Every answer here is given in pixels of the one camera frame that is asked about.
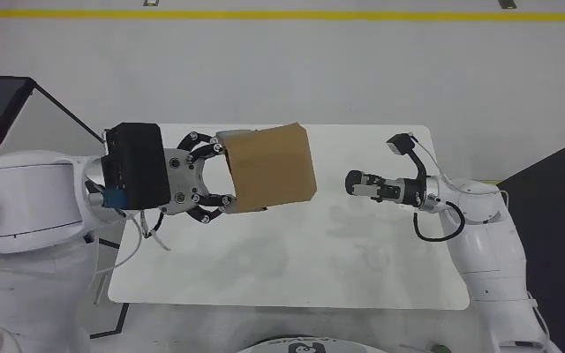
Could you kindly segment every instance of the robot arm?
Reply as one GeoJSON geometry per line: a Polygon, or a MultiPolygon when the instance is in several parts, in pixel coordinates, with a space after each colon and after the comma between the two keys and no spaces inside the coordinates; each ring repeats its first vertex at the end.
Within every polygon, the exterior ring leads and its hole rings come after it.
{"type": "Polygon", "coordinates": [[[526,289],[524,248],[501,191],[471,180],[451,182],[443,174],[427,176],[413,151],[414,142],[418,143],[404,133],[395,135],[388,145],[395,154],[407,154],[415,162],[415,179],[389,180],[352,170],[345,179],[345,190],[377,202],[413,206],[417,236],[428,242],[447,241],[495,352],[560,352],[536,319],[537,303],[526,289]],[[439,214],[446,236],[422,235],[418,212],[439,214]]]}

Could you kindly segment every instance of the cardboard box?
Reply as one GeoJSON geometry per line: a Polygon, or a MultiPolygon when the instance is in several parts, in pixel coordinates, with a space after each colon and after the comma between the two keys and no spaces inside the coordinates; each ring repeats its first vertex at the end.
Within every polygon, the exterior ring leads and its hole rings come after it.
{"type": "Polygon", "coordinates": [[[223,139],[236,212],[309,201],[316,177],[305,128],[298,123],[223,139]]]}

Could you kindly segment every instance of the white table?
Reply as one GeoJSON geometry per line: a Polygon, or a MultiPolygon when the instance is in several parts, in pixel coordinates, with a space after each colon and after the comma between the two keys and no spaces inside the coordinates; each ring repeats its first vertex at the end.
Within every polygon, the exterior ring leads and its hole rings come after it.
{"type": "MultiPolygon", "coordinates": [[[[174,147],[189,131],[266,128],[261,125],[161,124],[163,144],[174,147]]],[[[117,302],[335,308],[462,310],[467,289],[445,244],[420,241],[412,211],[345,193],[350,169],[387,178],[414,177],[407,156],[386,140],[413,131],[433,151],[430,132],[407,125],[306,125],[318,192],[311,202],[223,215],[208,225],[188,215],[166,217],[159,235],[118,268],[109,286],[117,302]]],[[[428,174],[437,172],[419,154],[428,174]]],[[[211,192],[233,192],[223,158],[207,161],[211,192]]],[[[150,226],[157,213],[149,212],[150,226]]],[[[422,214],[420,228],[442,236],[436,215],[422,214]]],[[[137,243],[126,226],[117,261],[137,243]]]]}

